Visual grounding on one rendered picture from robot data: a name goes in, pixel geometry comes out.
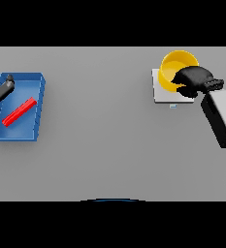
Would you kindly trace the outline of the dark right robot hand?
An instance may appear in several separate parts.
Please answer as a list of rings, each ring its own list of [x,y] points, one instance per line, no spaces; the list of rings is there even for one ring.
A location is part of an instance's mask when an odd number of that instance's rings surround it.
[[[180,84],[177,92],[187,98],[196,98],[199,92],[207,94],[224,86],[223,79],[215,78],[208,69],[200,66],[180,69],[175,73],[171,83]]]

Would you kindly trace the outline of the red beaker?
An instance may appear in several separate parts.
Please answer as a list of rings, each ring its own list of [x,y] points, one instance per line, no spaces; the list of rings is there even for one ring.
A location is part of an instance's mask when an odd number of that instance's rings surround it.
[[[28,112],[31,108],[33,108],[37,104],[37,101],[31,97],[27,99],[24,103],[22,103],[19,107],[13,110],[10,114],[8,114],[5,118],[2,119],[2,124],[5,127],[9,127],[13,124],[17,119],[19,119],[22,115]]]

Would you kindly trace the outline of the blue tray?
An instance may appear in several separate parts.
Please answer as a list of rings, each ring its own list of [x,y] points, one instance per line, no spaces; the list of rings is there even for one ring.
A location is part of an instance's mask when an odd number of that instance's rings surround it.
[[[39,136],[46,80],[42,73],[4,72],[0,74],[0,85],[12,75],[15,90],[0,102],[0,141],[36,141]],[[20,116],[9,127],[2,120],[11,112],[33,98],[37,104]]]

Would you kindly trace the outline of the dark left robot hand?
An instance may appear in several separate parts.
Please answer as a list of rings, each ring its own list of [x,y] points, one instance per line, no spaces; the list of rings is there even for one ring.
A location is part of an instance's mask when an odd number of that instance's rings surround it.
[[[15,90],[15,81],[12,75],[6,77],[5,82],[0,86],[0,102]]]

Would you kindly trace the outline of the yellow bowl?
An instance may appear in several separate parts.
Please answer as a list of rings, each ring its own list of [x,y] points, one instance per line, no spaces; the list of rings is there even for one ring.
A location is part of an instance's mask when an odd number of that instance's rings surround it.
[[[162,60],[158,72],[159,84],[166,90],[175,93],[182,84],[172,83],[176,72],[188,66],[198,66],[197,58],[186,50],[173,50]]]

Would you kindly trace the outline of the pale square measuring scale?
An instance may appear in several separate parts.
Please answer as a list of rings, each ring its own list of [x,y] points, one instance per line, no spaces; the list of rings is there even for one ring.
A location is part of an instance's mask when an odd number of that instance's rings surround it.
[[[170,92],[164,89],[158,81],[158,69],[151,70],[153,98],[155,104],[169,104],[171,109],[175,109],[178,104],[193,104],[194,100],[182,96],[177,92]]]

